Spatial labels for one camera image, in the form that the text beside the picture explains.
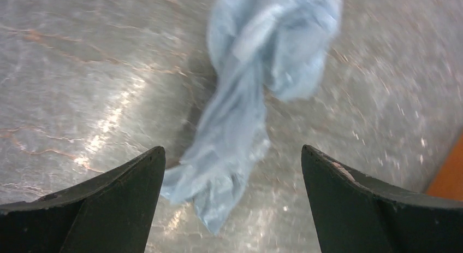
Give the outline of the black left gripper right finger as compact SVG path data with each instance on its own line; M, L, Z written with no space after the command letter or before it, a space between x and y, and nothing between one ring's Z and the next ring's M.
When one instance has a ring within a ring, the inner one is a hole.
M304 145L301 167L322 252L462 252L462 202L409 191Z

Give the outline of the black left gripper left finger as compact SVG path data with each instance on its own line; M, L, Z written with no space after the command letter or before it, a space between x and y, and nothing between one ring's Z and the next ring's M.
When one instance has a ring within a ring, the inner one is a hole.
M1 205L1 252L144 252L165 164L157 146L33 202Z

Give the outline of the light blue plastic trash bag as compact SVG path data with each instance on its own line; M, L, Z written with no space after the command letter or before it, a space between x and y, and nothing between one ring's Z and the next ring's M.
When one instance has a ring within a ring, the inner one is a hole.
M210 233L220 231L270 146L265 90L285 102L314 94L342 9L343 0L215 1L206 42L216 91L161 188L171 203L192 202Z

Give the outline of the orange compartment tray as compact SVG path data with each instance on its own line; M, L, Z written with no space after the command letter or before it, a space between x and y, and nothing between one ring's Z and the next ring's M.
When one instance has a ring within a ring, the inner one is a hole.
M426 194L462 201L462 134L452 147Z

